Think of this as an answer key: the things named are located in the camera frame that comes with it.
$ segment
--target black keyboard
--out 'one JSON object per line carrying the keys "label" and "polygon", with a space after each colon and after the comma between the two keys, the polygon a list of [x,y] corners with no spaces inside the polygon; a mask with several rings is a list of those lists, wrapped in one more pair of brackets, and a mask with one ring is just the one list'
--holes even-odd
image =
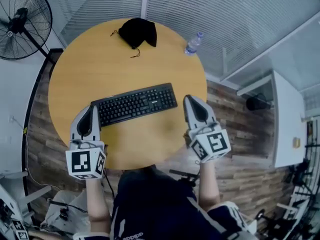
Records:
{"label": "black keyboard", "polygon": [[126,120],[146,116],[177,107],[171,83],[164,83],[139,90],[98,99],[100,126],[109,126]]}

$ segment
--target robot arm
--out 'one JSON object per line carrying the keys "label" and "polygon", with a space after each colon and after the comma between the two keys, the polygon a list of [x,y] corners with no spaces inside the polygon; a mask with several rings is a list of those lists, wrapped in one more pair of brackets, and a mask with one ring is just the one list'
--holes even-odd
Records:
{"label": "robot arm", "polygon": [[78,180],[101,179],[107,157],[104,149],[98,108],[89,105],[75,117],[70,127],[69,150],[65,152],[69,175]]}
{"label": "robot arm", "polygon": [[185,142],[201,163],[222,157],[231,150],[227,131],[221,129],[213,109],[207,103],[196,96],[186,95],[183,109],[188,124]]}

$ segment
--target fan blade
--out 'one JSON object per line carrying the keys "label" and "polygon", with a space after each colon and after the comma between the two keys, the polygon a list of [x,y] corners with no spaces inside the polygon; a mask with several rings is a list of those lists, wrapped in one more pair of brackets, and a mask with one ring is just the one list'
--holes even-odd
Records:
{"label": "fan blade", "polygon": [[5,44],[5,47],[4,47],[4,49],[3,49],[3,54],[4,55],[6,55],[6,54],[8,54],[8,55],[10,55],[11,53],[10,53],[10,50],[12,51],[12,54],[13,54],[13,57],[15,57],[15,52],[14,52],[14,48],[13,48],[13,43],[12,43],[12,41],[13,41],[13,37],[9,37],[8,38],[8,40],[6,41],[6,44]]}
{"label": "fan blade", "polygon": [[9,26],[9,22],[5,22],[2,18],[0,18],[0,24],[4,25],[5,27]]}

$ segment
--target yellow tabletop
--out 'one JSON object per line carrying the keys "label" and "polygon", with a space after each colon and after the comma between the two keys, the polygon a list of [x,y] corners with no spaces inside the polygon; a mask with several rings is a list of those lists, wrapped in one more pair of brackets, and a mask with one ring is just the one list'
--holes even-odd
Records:
{"label": "yellow tabletop", "polygon": [[155,24],[156,47],[144,41],[141,55],[118,35],[128,19],[94,26],[78,36],[63,52],[49,85],[53,125],[68,146],[70,126],[91,101],[164,83],[172,83],[178,107],[102,128],[108,145],[106,167],[128,170],[150,166],[174,155],[185,145],[187,130],[183,98],[207,99],[204,69],[197,55],[184,54],[186,41],[170,28]]}

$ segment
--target plastic water bottle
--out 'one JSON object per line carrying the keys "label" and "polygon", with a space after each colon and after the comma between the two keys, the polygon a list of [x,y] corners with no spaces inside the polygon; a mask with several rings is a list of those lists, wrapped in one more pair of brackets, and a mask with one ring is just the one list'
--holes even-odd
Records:
{"label": "plastic water bottle", "polygon": [[198,32],[196,36],[188,42],[186,48],[184,49],[184,53],[186,55],[194,55],[197,52],[197,48],[201,44],[203,37],[204,34],[202,32]]}

